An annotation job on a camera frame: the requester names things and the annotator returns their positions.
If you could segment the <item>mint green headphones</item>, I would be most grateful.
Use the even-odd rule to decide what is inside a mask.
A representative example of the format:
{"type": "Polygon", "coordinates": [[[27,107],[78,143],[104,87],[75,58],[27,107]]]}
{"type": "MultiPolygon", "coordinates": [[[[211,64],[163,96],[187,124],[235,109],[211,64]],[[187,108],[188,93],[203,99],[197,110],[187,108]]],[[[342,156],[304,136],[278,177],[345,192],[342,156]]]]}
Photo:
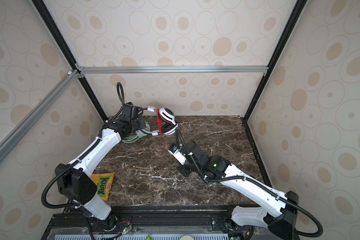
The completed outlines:
{"type": "Polygon", "coordinates": [[[134,135],[126,137],[122,140],[125,144],[131,144],[151,134],[151,127],[147,121],[145,121],[146,127],[142,130],[137,130],[134,135]]]}

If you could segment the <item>white black red headphones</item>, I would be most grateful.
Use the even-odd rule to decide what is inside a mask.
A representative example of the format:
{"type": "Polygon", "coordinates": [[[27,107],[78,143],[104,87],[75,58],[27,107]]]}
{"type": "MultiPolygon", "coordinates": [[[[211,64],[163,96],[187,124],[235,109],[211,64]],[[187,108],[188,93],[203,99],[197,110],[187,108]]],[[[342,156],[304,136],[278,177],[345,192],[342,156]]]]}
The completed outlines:
{"type": "Polygon", "coordinates": [[[158,130],[151,131],[152,136],[165,135],[170,136],[176,132],[178,123],[176,122],[174,113],[168,108],[157,109],[152,106],[144,108],[149,112],[156,113],[158,130]]]}

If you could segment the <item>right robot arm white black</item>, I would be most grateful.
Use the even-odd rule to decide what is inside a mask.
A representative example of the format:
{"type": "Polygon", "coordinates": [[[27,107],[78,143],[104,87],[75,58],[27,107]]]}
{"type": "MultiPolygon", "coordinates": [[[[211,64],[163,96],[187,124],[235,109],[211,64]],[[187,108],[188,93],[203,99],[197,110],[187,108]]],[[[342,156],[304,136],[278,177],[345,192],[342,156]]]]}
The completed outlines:
{"type": "Polygon", "coordinates": [[[311,213],[301,208],[299,196],[293,191],[284,193],[275,190],[251,176],[222,156],[209,157],[195,142],[177,146],[172,144],[168,152],[179,162],[179,172],[188,177],[197,173],[207,183],[220,183],[234,189],[257,204],[257,207],[236,206],[231,212],[231,222],[237,226],[268,228],[283,240],[298,240],[301,236],[318,238],[323,226],[311,213]],[[317,226],[314,233],[296,229],[298,213],[307,216],[317,226]]]}

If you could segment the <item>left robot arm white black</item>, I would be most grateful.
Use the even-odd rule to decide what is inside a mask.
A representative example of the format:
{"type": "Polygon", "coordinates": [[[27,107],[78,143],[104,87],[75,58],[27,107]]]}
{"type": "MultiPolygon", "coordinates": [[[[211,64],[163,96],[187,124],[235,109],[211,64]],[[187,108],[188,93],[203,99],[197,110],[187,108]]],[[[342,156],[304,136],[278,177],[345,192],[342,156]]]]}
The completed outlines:
{"type": "Polygon", "coordinates": [[[47,184],[41,196],[41,202],[48,209],[59,209],[69,206],[83,208],[90,217],[100,221],[109,218],[111,207],[97,193],[97,185],[91,176],[108,152],[130,134],[146,127],[143,112],[145,108],[132,103],[123,104],[118,116],[110,117],[100,127],[95,140],[69,164],[59,164],[55,177],[47,184]],[[50,188],[57,184],[58,191],[71,203],[53,205],[47,201],[50,188]]]}

